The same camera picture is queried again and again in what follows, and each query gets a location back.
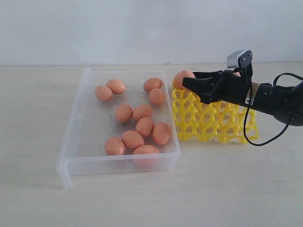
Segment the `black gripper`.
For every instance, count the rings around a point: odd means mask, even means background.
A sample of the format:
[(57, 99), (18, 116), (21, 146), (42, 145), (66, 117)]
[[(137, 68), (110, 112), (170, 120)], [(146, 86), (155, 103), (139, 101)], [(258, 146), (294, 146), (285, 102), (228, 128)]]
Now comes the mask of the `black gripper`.
[(252, 64), (243, 69), (193, 72), (196, 78), (183, 78), (183, 87), (195, 93), (202, 103), (226, 101), (237, 105), (248, 105), (247, 93), (253, 75)]

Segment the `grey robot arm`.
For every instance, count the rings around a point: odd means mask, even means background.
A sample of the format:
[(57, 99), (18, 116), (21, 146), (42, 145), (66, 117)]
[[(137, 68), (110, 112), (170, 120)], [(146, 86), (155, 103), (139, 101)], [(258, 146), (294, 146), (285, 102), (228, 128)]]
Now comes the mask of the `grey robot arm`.
[(303, 124), (303, 85), (252, 82), (252, 65), (214, 72), (194, 72), (182, 85), (204, 104), (225, 101), (273, 116), (291, 126)]

